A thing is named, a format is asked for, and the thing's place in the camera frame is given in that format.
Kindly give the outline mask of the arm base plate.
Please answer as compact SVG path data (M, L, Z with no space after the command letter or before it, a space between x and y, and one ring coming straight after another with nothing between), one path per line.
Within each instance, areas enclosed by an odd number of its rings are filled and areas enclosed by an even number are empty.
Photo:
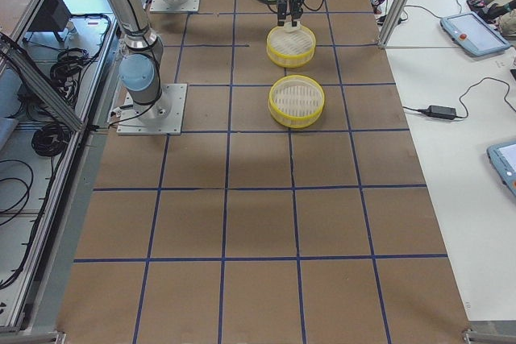
M200 0L152 0L151 13L196 13L200 6Z
M187 84L163 84L161 97L148 110L134 104L129 92L124 103L132 105L123 110L117 125L119 135L180 135L184 117Z

